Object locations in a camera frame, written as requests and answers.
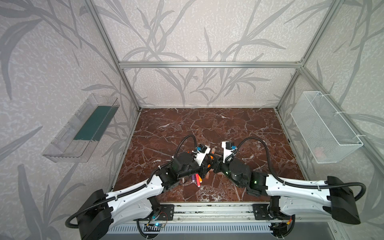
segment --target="wall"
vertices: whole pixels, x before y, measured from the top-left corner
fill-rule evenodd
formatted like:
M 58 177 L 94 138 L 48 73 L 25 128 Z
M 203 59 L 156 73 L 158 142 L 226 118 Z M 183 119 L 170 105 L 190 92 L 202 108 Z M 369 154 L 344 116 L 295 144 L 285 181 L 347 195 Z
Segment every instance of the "wall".
M 299 61 L 332 1 L 94 2 L 119 61 Z M 292 72 L 125 69 L 144 107 L 276 106 Z
M 108 187 L 136 117 L 81 1 L 0 2 L 0 239 L 80 239 L 64 226 Z M 121 104 L 87 163 L 41 154 L 90 93 Z
M 383 152 L 384 94 L 384 1 L 344 1 L 331 26 L 306 64 L 341 107 L 352 117 L 375 146 Z M 343 224 L 347 237 L 382 239 L 384 234 L 384 176 L 358 149 L 338 163 L 318 164 L 291 118 L 303 91 L 313 91 L 300 76 L 280 109 L 292 141 L 310 179 L 328 175 L 344 182 L 363 182 L 367 193 L 357 202 L 360 225 Z

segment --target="marker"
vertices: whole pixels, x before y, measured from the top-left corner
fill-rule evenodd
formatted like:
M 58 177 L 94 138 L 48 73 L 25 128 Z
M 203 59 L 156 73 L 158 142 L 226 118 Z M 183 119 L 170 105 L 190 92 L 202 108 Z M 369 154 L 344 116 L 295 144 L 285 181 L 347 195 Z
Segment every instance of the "marker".
M 200 181 L 198 179 L 199 179 L 199 175 L 196 174 L 196 183 L 197 183 L 197 186 L 200 187 Z

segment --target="robotic arm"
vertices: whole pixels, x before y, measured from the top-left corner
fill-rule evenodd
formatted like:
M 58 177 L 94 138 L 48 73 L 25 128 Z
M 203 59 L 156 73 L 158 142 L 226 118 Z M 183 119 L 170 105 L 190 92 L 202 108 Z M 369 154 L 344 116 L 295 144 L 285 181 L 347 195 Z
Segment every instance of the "robotic arm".
M 195 150 L 192 154 L 178 153 L 188 137 L 193 137 Z M 253 172 L 249 166 L 235 158 L 241 145 L 250 139 L 256 139 L 264 145 L 271 174 Z M 213 169 L 214 173 L 222 172 L 236 186 L 245 187 L 249 195 L 271 196 L 268 207 L 270 219 L 289 219 L 291 216 L 294 221 L 295 214 L 317 213 L 331 215 L 340 222 L 360 224 L 355 201 L 365 193 L 362 183 L 344 184 L 337 177 L 330 176 L 327 181 L 279 178 L 273 170 L 266 144 L 257 137 L 246 138 L 238 147 L 232 142 L 223 142 L 222 147 L 223 154 L 212 154 L 207 145 L 200 144 L 196 147 L 195 137 L 189 135 L 180 143 L 173 159 L 163 166 L 158 166 L 147 180 L 107 194 L 104 194 L 102 189 L 95 191 L 65 224 L 69 228 L 79 228 L 83 240 L 97 240 L 105 235 L 108 229 L 119 224 L 147 217 L 156 219 L 162 211 L 162 206 L 155 196 L 175 188 L 184 177 L 197 173 L 205 178 L 210 169 Z M 354 197 L 349 187 L 356 185 L 361 186 L 361 191 Z M 78 224 L 71 223 L 74 218 Z M 281 225 L 282 223 L 271 226 L 271 230 L 281 235 Z M 293 224 L 288 231 L 287 227 L 284 227 L 287 235 Z

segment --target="orange marker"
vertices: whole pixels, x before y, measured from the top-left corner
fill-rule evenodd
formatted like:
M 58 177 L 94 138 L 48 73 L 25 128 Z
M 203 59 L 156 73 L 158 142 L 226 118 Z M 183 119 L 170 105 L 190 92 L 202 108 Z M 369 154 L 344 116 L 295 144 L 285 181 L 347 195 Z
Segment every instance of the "orange marker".
M 198 179 L 199 179 L 199 175 L 196 174 L 196 183 L 197 183 L 197 186 L 200 187 L 200 181 Z

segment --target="gray floor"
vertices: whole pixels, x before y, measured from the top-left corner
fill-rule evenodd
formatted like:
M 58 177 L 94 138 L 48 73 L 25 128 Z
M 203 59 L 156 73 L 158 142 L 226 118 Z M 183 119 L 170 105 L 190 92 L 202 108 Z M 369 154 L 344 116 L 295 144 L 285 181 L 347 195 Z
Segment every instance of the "gray floor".
M 137 234 L 106 234 L 101 240 L 144 240 Z M 200 233 L 200 234 L 160 234 L 156 240 L 233 240 L 233 239 L 257 239 L 275 240 L 268 233 Z M 331 229 L 326 222 L 320 223 L 295 223 L 292 232 L 285 240 L 334 240 Z

